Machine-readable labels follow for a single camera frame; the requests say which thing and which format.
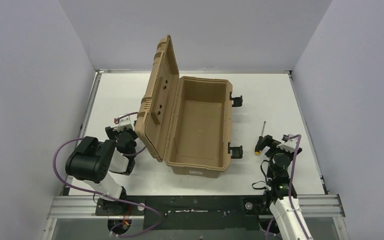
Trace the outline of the black yellow screwdriver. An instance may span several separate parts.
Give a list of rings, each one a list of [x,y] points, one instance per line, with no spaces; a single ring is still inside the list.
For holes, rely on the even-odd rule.
[[[255,148],[254,148],[255,155],[260,155],[262,150],[264,149],[264,147],[263,147],[263,140],[264,140],[265,126],[266,126],[266,121],[263,122],[261,134],[258,137],[258,141],[257,141],[257,143],[255,145]]]

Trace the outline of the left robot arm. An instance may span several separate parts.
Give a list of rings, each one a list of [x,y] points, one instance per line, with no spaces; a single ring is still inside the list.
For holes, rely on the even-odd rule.
[[[96,202],[99,212],[113,216],[124,215],[130,205],[108,198],[125,199],[126,189],[115,182],[110,173],[129,176],[136,164],[137,135],[131,128],[116,130],[106,127],[108,139],[85,136],[68,157],[65,164],[67,175],[88,184],[93,193],[102,193]]]

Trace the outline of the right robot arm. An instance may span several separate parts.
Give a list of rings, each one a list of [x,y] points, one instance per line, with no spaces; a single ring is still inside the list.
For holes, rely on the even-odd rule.
[[[267,149],[265,156],[267,170],[261,171],[264,176],[265,208],[273,215],[267,225],[270,232],[273,223],[277,224],[279,234],[284,240],[312,240],[313,236],[302,214],[302,208],[293,185],[297,156],[302,152],[300,147],[302,136],[284,135],[276,140],[271,135],[261,135],[255,145],[256,155]]]

